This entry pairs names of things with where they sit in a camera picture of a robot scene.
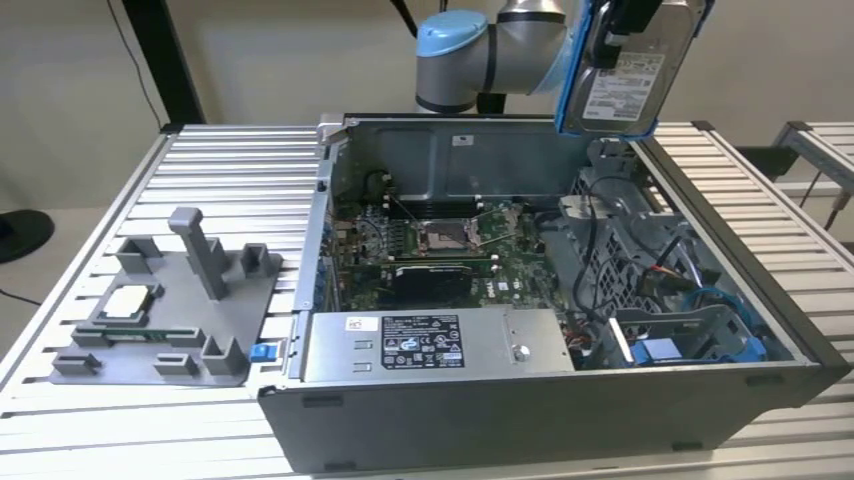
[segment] black pole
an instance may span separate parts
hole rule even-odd
[[[169,122],[205,123],[165,0],[121,0]]]

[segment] aluminum extrusion table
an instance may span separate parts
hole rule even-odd
[[[715,131],[664,124],[656,139],[783,288],[854,363],[854,258],[798,210]],[[257,478],[293,475],[252,398],[274,365],[253,365],[246,386],[52,385],[54,349],[104,294],[128,235],[182,244],[165,219],[204,210],[204,231],[225,248],[265,242],[284,256],[262,340],[288,336],[315,184],[313,127],[188,126],[164,134],[0,364],[0,478]],[[807,406],[762,415],[712,452],[563,463],[389,472],[429,478],[854,478],[854,376]]]
[[[854,123],[790,122],[774,145],[791,147],[843,190],[854,192]]]

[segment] blue cable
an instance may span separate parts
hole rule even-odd
[[[728,293],[726,293],[723,290],[714,288],[714,287],[704,287],[704,288],[699,288],[696,290],[693,290],[685,297],[684,297],[684,301],[681,302],[681,311],[687,311],[691,309],[691,305],[693,304],[693,300],[696,299],[697,295],[701,295],[703,293],[712,293],[715,295],[718,295],[719,297],[722,297],[727,302],[730,302],[732,304],[732,306],[735,307],[735,309],[738,310],[738,316],[742,318],[742,321],[747,324],[747,327],[752,327],[752,317],[750,315],[750,312],[747,311],[747,308],[744,307],[744,304],[742,303],[742,301],[738,299],[738,297],[735,297],[734,295],[730,295]]]

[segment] black cable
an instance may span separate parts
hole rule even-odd
[[[112,17],[112,22],[116,24],[116,30],[118,31],[118,36],[121,37],[121,44],[124,45],[124,50],[128,52],[128,56],[130,57],[130,61],[133,62],[133,68],[136,69],[136,78],[138,80],[138,86],[142,89],[142,96],[145,97],[145,103],[148,103],[150,114],[154,116],[154,120],[157,121],[157,130],[160,130],[162,128],[162,121],[160,120],[160,115],[157,115],[157,110],[154,109],[154,105],[153,103],[150,103],[150,97],[148,96],[148,89],[145,88],[145,81],[142,80],[142,71],[138,68],[138,62],[136,61],[136,57],[133,56],[133,52],[130,51],[128,40],[126,38],[124,38],[124,31],[121,30],[121,25],[118,24],[118,18],[116,17],[116,11],[112,8],[110,0],[106,0],[106,7],[109,8],[109,16]]]
[[[379,250],[381,252],[384,250],[384,248],[385,248],[385,240],[383,239],[383,231],[379,229],[376,224],[372,221],[369,221],[367,218],[360,218],[357,220],[357,222],[365,223],[367,225],[373,227],[373,231],[376,232],[376,236],[379,238]]]
[[[533,226],[540,228],[543,223],[557,220],[560,217],[563,217],[560,210],[541,212],[533,217]]]
[[[664,248],[664,251],[659,255],[657,260],[655,260],[655,266],[656,267],[660,267],[660,266],[664,265],[664,262],[667,261],[667,257],[669,256],[672,251],[676,249],[676,245],[679,245],[680,241],[681,241],[681,237],[679,235],[672,237],[672,240],[667,244],[667,248]]]
[[[803,198],[800,199],[800,203],[798,204],[798,207],[803,208],[803,205],[806,204],[806,200],[810,198],[810,194],[812,193],[812,189],[815,188],[815,184],[818,183],[818,179],[822,176],[822,171],[819,170],[818,172],[815,172],[815,178],[812,178],[812,182],[810,183],[810,186],[806,189],[806,192],[803,193]]]
[[[383,175],[388,175],[388,170],[385,170],[383,168],[377,168],[377,169],[368,170],[367,172],[364,172],[364,176],[361,177],[361,198],[363,199],[368,195],[368,182],[371,180],[371,177],[373,175],[376,175],[377,173],[381,173]]]
[[[21,302],[26,302],[26,303],[34,305],[36,307],[41,306],[41,302],[36,302],[34,300],[30,300],[26,297],[21,297],[20,295],[14,295],[13,293],[9,293],[2,289],[0,289],[0,295],[4,295],[6,297],[9,297],[9,298],[13,298],[14,300],[20,300]]]
[[[575,306],[581,310],[581,312],[584,312],[584,315],[587,315],[591,320],[604,323],[604,320],[601,319],[599,314],[589,307],[584,306],[580,301],[579,295],[584,274],[587,273],[589,263],[592,262],[592,252],[596,248],[596,230],[599,228],[599,221],[596,219],[596,209],[592,206],[592,198],[589,196],[589,190],[592,189],[596,182],[593,182],[593,184],[587,188],[587,205],[589,206],[589,233],[587,234],[587,250],[584,251],[581,268],[577,271],[577,276],[575,277],[575,282],[572,283],[572,302],[575,302]]]
[[[839,210],[834,210],[830,212],[830,217],[827,217],[827,223],[824,223],[824,230],[830,230],[834,222],[836,221],[836,215],[839,215]]]
[[[397,9],[397,13],[400,14],[403,23],[405,23],[405,28],[409,29],[409,33],[412,34],[412,37],[417,38],[417,25],[415,25],[415,20],[412,19],[412,13],[409,13],[409,7],[405,6],[405,2],[403,0],[391,0],[391,4]]]

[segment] hard drive label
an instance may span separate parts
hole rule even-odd
[[[383,317],[381,364],[387,370],[464,367],[459,317],[456,315]]]
[[[636,122],[664,58],[659,54],[620,54],[616,68],[596,73],[583,118]]]

